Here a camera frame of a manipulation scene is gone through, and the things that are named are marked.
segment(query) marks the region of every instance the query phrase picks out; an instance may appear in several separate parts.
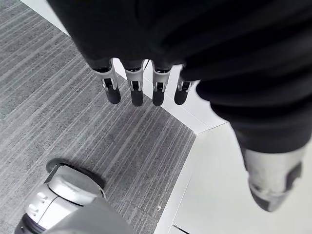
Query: robotic finger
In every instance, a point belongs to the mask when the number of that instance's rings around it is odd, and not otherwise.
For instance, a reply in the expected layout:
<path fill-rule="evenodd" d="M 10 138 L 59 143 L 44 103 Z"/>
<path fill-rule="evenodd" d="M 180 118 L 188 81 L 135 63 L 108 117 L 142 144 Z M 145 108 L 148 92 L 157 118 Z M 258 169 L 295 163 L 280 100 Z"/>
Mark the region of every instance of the robotic finger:
<path fill-rule="evenodd" d="M 301 177 L 304 152 L 305 147 L 281 154 L 243 150 L 250 191 L 259 207 L 274 212 L 281 206 Z"/>
<path fill-rule="evenodd" d="M 171 66 L 164 66 L 153 62 L 153 104 L 160 106 L 164 102 L 165 90 Z"/>
<path fill-rule="evenodd" d="M 143 61 L 121 61 L 125 68 L 126 77 L 131 91 L 134 106 L 143 104 Z"/>
<path fill-rule="evenodd" d="M 185 103 L 187 94 L 190 91 L 192 85 L 192 82 L 183 81 L 181 76 L 179 76 L 175 90 L 175 103 L 177 105 L 182 105 Z"/>
<path fill-rule="evenodd" d="M 94 69 L 94 71 L 102 81 L 109 102 L 112 104 L 119 103 L 121 96 L 112 59 L 110 59 L 109 62 L 104 64 L 101 68 Z"/>

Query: gray carpet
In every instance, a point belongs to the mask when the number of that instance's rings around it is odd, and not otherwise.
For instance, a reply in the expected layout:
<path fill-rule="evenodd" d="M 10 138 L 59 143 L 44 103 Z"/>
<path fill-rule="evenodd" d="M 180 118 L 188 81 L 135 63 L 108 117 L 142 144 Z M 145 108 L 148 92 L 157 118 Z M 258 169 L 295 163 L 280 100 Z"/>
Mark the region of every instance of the gray carpet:
<path fill-rule="evenodd" d="M 55 157 L 101 174 L 109 202 L 138 234 L 153 233 L 195 139 L 148 97 L 107 101 L 71 39 L 18 0 L 0 0 L 0 233 Z"/>

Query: black fabric sleeve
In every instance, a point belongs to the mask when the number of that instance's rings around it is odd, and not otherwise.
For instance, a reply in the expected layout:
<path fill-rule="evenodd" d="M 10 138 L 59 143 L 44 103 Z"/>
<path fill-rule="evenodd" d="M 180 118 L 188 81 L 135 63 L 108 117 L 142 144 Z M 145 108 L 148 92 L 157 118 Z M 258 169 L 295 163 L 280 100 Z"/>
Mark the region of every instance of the black fabric sleeve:
<path fill-rule="evenodd" d="M 219 10 L 230 12 L 225 5 Z M 202 32 L 204 50 L 188 44 L 194 38 L 180 42 L 189 50 L 182 77 L 201 80 L 197 93 L 231 123 L 245 148 L 293 151 L 312 131 L 312 3 L 267 1 L 245 10 Z"/>
<path fill-rule="evenodd" d="M 244 148 L 298 149 L 312 131 L 311 0 L 48 0 L 87 62 L 185 63 Z"/>

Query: black rubber fingertip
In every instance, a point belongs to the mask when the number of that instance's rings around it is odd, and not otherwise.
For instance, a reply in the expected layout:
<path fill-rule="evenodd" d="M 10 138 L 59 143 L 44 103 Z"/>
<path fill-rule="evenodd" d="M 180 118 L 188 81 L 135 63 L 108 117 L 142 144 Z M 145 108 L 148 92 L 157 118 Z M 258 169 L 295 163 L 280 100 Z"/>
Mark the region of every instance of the black rubber fingertip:
<path fill-rule="evenodd" d="M 175 103 L 177 105 L 182 105 L 185 103 L 186 98 L 187 98 L 187 92 L 185 91 L 179 91 L 178 88 L 175 90 Z"/>
<path fill-rule="evenodd" d="M 141 106 L 143 104 L 143 91 L 131 91 L 131 101 L 134 106 Z"/>
<path fill-rule="evenodd" d="M 106 91 L 106 95 L 107 95 L 109 102 L 112 104 L 117 104 L 121 100 L 118 87 L 116 89 L 108 89 L 108 91 Z"/>
<path fill-rule="evenodd" d="M 270 212 L 269 211 L 269 205 L 270 205 L 269 202 L 259 198 L 256 194 L 253 193 L 252 190 L 250 190 L 250 192 L 252 193 L 253 199 L 257 203 L 257 205 L 261 209 L 263 209 L 264 211 Z"/>
<path fill-rule="evenodd" d="M 162 91 L 154 91 L 153 92 L 153 104 L 155 106 L 161 106 L 164 102 L 165 92 Z"/>

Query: white floor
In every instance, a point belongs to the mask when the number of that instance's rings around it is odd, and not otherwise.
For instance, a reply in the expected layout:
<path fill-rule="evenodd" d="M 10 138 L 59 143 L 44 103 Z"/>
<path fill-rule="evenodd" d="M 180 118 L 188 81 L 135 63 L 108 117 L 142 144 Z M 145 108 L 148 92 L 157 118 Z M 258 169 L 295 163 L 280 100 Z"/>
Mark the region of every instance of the white floor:
<path fill-rule="evenodd" d="M 172 225 L 189 234 L 311 234 L 310 154 L 312 141 L 302 179 L 282 207 L 268 213 L 250 194 L 248 174 L 230 125 L 199 134 L 154 234 L 183 234 Z"/>

